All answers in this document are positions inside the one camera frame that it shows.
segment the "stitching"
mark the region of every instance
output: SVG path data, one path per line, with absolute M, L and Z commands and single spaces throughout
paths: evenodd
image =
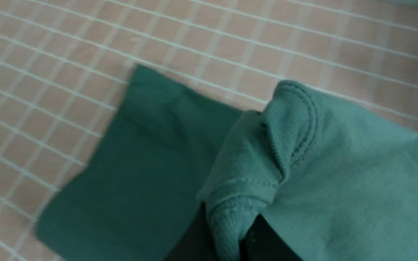
M 307 126 L 306 134 L 304 135 L 301 142 L 295 147 L 295 149 L 293 150 L 293 153 L 292 153 L 292 158 L 295 158 L 295 159 L 293 160 L 292 163 L 290 163 L 290 165 L 293 167 L 293 166 L 298 165 L 302 160 L 304 160 L 305 155 L 309 152 L 309 149 L 311 147 L 311 144 L 312 144 L 313 140 L 315 140 L 315 137 L 316 137 L 316 134 L 317 134 L 317 129 L 318 129 L 318 123 L 319 123 L 319 120 L 318 120 L 318 117 L 317 117 L 318 116 L 318 111 L 317 111 L 317 106 L 316 106 L 314 100 L 312 99 L 312 97 L 304 89 L 302 89 L 300 86 L 297 86 L 297 85 L 292 84 L 290 82 L 281 82 L 279 86 L 290 86 L 290 87 L 295 88 L 294 90 L 286 89 L 285 91 L 295 95 L 298 99 L 300 99 L 300 101 L 302 101 L 304 106 L 307 107 L 307 113 L 309 115 L 309 124 Z M 313 121 L 312 118 L 315 118 L 314 129 L 312 129 L 312 121 Z M 302 154 L 298 155 L 299 151 L 305 146 L 305 142 L 307 142 L 307 139 L 309 137 L 310 137 L 311 140 L 306 145 L 306 148 L 304 149 L 304 152 Z

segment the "folded fabric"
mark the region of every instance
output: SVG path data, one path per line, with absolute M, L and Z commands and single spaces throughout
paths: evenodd
M 138 66 L 88 167 L 42 213 L 38 238 L 69 261 L 163 260 L 240 115 Z
M 198 197 L 223 261 L 259 213 L 304 261 L 418 260 L 418 133 L 283 81 L 231 129 Z

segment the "tiled floor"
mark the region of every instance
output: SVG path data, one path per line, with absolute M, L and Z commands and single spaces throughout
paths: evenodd
M 114 115 L 135 63 L 262 109 L 296 79 L 418 131 L 418 10 L 375 0 L 0 0 L 0 261 Z

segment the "dark green fabric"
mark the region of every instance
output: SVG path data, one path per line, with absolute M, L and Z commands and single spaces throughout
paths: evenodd
M 162 260 L 240 115 L 138 66 L 89 166 L 42 213 L 38 238 L 67 260 Z

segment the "green cloth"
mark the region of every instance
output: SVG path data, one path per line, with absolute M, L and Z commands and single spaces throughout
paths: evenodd
M 38 238 L 69 261 L 163 260 L 240 115 L 138 66 L 89 166 L 42 213 Z
M 284 81 L 199 192 L 222 261 L 261 213 L 304 261 L 418 260 L 418 133 Z

